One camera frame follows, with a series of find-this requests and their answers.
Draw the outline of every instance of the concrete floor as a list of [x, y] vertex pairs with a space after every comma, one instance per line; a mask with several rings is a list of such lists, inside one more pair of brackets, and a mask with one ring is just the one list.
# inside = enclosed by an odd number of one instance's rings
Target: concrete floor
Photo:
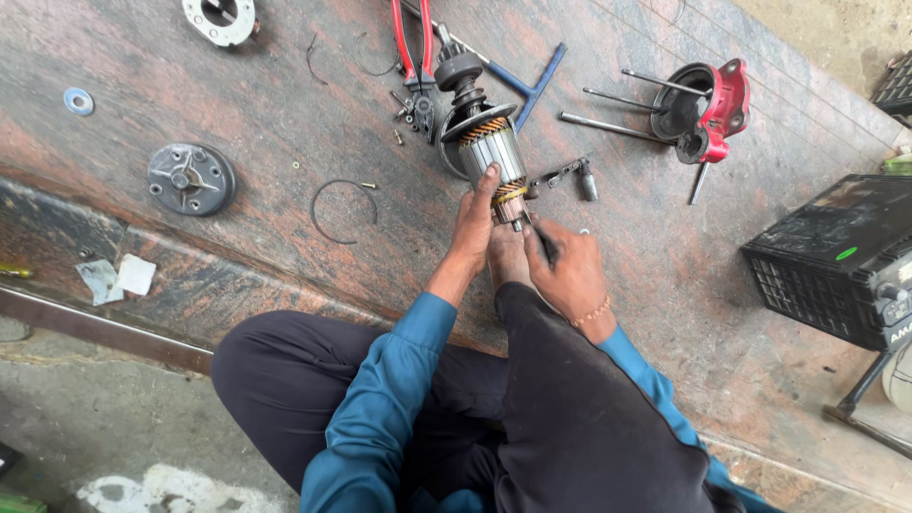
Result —
[[34, 330], [0, 342], [0, 491], [53, 512], [297, 511], [208, 379]]
[[912, 0], [732, 0], [865, 98], [912, 49]]

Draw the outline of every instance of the pliers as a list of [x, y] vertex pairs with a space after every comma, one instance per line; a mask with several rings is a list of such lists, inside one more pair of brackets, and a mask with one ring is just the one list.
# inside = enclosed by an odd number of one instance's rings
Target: pliers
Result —
[[393, 27], [396, 32], [396, 46], [402, 55], [405, 68], [403, 85], [412, 92], [412, 105], [415, 110], [415, 123], [424, 134], [428, 143], [434, 141], [434, 102], [430, 100], [430, 91], [437, 80], [431, 69], [434, 53], [434, 27], [430, 22], [430, 0], [421, 0], [421, 29], [424, 35], [424, 55], [421, 60], [421, 75], [415, 71], [411, 61], [409, 47], [405, 44], [405, 31], [402, 29], [402, 5], [400, 0], [389, 0], [393, 10]]

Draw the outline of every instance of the man's right hand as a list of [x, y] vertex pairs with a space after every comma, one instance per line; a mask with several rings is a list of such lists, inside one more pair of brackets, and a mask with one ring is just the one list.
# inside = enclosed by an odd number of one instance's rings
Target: man's right hand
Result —
[[[530, 226], [523, 229], [529, 274], [542, 297], [567, 320], [584, 319], [605, 303], [605, 273], [602, 253], [596, 238], [578, 235], [555, 220], [536, 217], [533, 223], [556, 252], [548, 262], [541, 250], [539, 235]], [[577, 329], [593, 344], [600, 344], [614, 333], [617, 321], [611, 309], [586, 320]]]

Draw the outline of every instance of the dark trousers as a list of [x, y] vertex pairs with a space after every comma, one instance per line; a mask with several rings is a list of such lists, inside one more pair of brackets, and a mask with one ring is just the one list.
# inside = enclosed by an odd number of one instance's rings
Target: dark trousers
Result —
[[[405, 450], [401, 498], [468, 488], [501, 511], [742, 511], [704, 482], [706, 453], [682, 444], [648, 396], [534, 290], [505, 284], [495, 307], [510, 358], [447, 345]], [[219, 346], [216, 392], [293, 489], [383, 333], [277, 311]]]

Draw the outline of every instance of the screwdriver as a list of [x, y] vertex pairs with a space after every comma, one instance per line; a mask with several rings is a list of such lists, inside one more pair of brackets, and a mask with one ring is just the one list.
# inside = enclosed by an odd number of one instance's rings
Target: screwdriver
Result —
[[546, 236], [538, 226], [532, 224], [532, 217], [529, 216], [529, 213], [523, 210], [523, 219], [525, 222], [532, 227], [535, 231], [535, 235], [538, 238], [538, 254], [548, 261], [548, 264], [551, 267], [554, 267], [554, 262], [557, 261], [559, 257], [557, 247], [552, 242], [551, 238]]
[[0, 262], [0, 276], [23, 277], [25, 279], [30, 279], [35, 277], [35, 271], [28, 267]]

